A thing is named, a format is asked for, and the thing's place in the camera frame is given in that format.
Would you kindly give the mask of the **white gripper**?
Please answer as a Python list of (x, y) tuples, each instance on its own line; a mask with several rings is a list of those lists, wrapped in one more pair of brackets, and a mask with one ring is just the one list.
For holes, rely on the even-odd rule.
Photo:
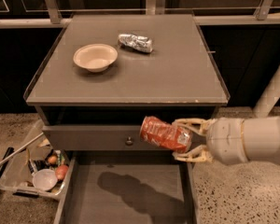
[(174, 126), (206, 136), (206, 145), (186, 153), (173, 153), (177, 161), (212, 162), (213, 157), (226, 165), (248, 162), (244, 148), (243, 119), (176, 119)]

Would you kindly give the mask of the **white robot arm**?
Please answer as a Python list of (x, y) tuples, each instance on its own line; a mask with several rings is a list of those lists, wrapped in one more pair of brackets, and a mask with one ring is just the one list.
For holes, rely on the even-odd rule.
[(280, 117), (176, 119), (175, 125), (206, 141), (186, 153), (174, 152), (177, 161), (217, 160), (225, 165), (268, 161), (280, 165)]

